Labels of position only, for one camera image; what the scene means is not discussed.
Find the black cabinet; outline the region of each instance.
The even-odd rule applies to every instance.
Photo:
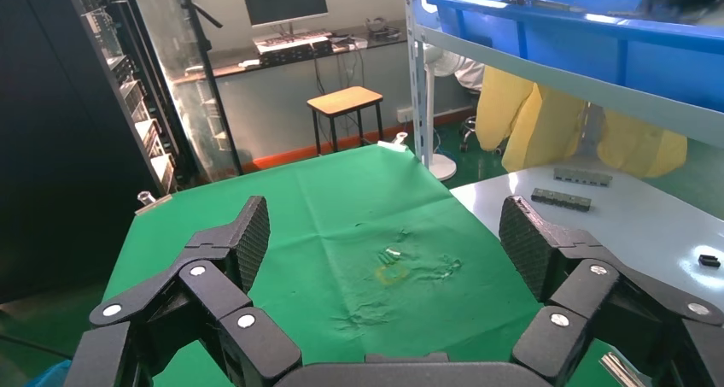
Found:
[[[137,75],[143,62],[108,54],[120,44],[104,45],[113,40],[93,26],[95,6],[0,0],[0,301],[107,277],[136,195],[172,190],[184,159],[168,125],[176,114],[164,111],[172,103]]]

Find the yellow protective suit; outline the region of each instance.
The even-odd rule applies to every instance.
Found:
[[[476,117],[476,135],[484,150],[495,150],[511,135],[518,112],[532,91],[532,81],[485,67]]]
[[[637,178],[654,178],[684,165],[685,136],[606,109],[598,157]]]
[[[486,67],[476,135],[484,150],[510,137],[508,172],[562,161],[578,149],[586,103],[561,91]],[[598,157],[639,178],[661,176],[686,161],[686,137],[606,109]]]
[[[515,172],[573,155],[581,138],[585,105],[581,99],[535,84],[518,114],[503,167]]]

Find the white table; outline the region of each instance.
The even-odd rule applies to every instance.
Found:
[[[555,167],[607,173],[613,180],[608,188],[557,181]],[[591,198],[592,208],[583,213],[532,202],[534,188]],[[724,310],[724,266],[716,269],[698,262],[699,255],[707,254],[724,263],[724,221],[598,160],[574,158],[451,192],[496,236],[505,198],[523,196],[544,219],[589,231],[629,267]]]

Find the blue plastic bin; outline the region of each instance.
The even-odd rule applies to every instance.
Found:
[[[560,68],[684,103],[724,111],[724,27],[608,15],[642,0],[547,0],[549,9],[502,0],[427,0],[442,31]]]

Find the green tablecloth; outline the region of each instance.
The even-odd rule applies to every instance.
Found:
[[[370,146],[174,195],[131,226],[105,297],[167,268],[191,235],[266,196],[269,250],[251,291],[306,364],[366,353],[507,361],[540,305],[496,237],[409,151]],[[596,345],[571,385],[616,385]],[[199,343],[158,386],[228,386]]]

